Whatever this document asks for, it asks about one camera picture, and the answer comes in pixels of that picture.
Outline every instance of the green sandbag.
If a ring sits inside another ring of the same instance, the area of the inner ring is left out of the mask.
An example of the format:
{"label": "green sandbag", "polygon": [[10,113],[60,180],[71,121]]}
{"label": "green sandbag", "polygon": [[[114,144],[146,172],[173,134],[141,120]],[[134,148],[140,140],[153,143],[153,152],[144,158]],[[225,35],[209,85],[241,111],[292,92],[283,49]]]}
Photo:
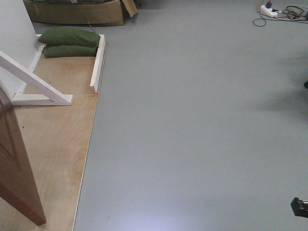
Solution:
{"label": "green sandbag", "polygon": [[79,4],[99,4],[99,3],[106,3],[113,0],[77,0]]}
{"label": "green sandbag", "polygon": [[100,36],[90,31],[70,27],[54,27],[43,33],[38,41],[47,45],[78,45],[97,47]]}
{"label": "green sandbag", "polygon": [[33,0],[36,2],[43,2],[43,3],[72,3],[71,0]]}
{"label": "green sandbag", "polygon": [[44,55],[47,58],[72,57],[72,56],[96,56],[97,47],[83,46],[46,46]]}

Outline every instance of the white wooden beam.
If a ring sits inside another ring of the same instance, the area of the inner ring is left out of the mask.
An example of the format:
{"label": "white wooden beam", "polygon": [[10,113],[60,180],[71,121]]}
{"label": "white wooden beam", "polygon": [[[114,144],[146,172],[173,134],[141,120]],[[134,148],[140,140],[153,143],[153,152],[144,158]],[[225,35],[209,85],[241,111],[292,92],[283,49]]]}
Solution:
{"label": "white wooden beam", "polygon": [[4,69],[9,71],[16,77],[20,78],[22,81],[36,88],[38,91],[47,96],[50,100],[58,103],[58,105],[72,104],[73,96],[67,97],[66,95],[62,94],[53,86],[49,85],[40,77],[32,73],[31,70],[20,65],[18,62],[16,62],[14,59],[9,57],[2,51],[0,51],[0,66],[2,66]]}
{"label": "white wooden beam", "polygon": [[96,53],[96,59],[94,63],[94,68],[92,72],[91,82],[90,82],[90,88],[93,93],[97,93],[101,77],[102,77],[102,70],[104,66],[105,56],[106,56],[106,39],[104,35],[100,35],[101,39],[99,42],[99,46]]}
{"label": "white wooden beam", "polygon": [[52,101],[45,95],[40,94],[16,94],[13,97],[13,105],[45,105],[45,106],[70,106],[72,105],[73,96],[65,95],[68,99],[68,103],[57,103]]}
{"label": "white wooden beam", "polygon": [[[39,63],[39,60],[40,60],[40,58],[41,58],[41,56],[42,56],[42,54],[43,54],[44,48],[45,48],[45,46],[43,46],[43,45],[42,45],[42,46],[39,46],[38,51],[37,51],[37,53],[35,54],[35,57],[34,57],[34,59],[33,59],[32,63],[31,63],[31,65],[30,65],[30,68],[29,68],[30,71],[34,72],[34,70],[35,70],[35,68],[37,67],[37,65],[38,65],[38,63]],[[26,90],[26,88],[27,88],[27,84],[26,84],[25,82],[22,82],[22,84],[21,84],[21,86],[20,86],[20,88],[19,88],[17,94],[22,94],[22,93],[24,93],[24,91]]]}

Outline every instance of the white wall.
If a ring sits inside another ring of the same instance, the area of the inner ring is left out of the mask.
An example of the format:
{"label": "white wall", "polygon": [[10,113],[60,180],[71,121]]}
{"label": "white wall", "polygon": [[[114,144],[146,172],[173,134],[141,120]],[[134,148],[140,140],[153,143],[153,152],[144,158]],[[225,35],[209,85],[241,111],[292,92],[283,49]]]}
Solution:
{"label": "white wall", "polygon": [[[3,0],[0,7],[0,50],[29,68],[37,51],[36,33],[22,0]],[[0,67],[0,85],[10,97],[22,81]]]}

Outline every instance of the wooden board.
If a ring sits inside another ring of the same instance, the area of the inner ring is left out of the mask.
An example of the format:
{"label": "wooden board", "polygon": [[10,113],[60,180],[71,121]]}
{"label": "wooden board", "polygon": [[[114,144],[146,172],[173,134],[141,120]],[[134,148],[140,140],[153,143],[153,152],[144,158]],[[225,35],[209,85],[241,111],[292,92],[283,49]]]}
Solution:
{"label": "wooden board", "polygon": [[[89,88],[95,57],[41,58],[35,74],[72,106],[16,107],[19,127],[46,215],[40,227],[0,200],[0,230],[71,231],[97,103]],[[27,88],[26,93],[37,93]]]}
{"label": "wooden board", "polygon": [[0,197],[35,224],[46,223],[14,107],[1,88]]}

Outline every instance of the brown box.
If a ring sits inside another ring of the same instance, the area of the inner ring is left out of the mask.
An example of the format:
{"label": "brown box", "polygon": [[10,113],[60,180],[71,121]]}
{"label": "brown box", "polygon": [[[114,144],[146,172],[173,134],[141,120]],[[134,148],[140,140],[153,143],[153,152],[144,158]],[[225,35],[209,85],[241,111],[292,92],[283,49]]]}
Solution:
{"label": "brown box", "polygon": [[100,4],[42,3],[24,0],[33,22],[56,24],[107,24],[123,25],[126,12],[130,17],[137,13],[133,0],[114,0]]}

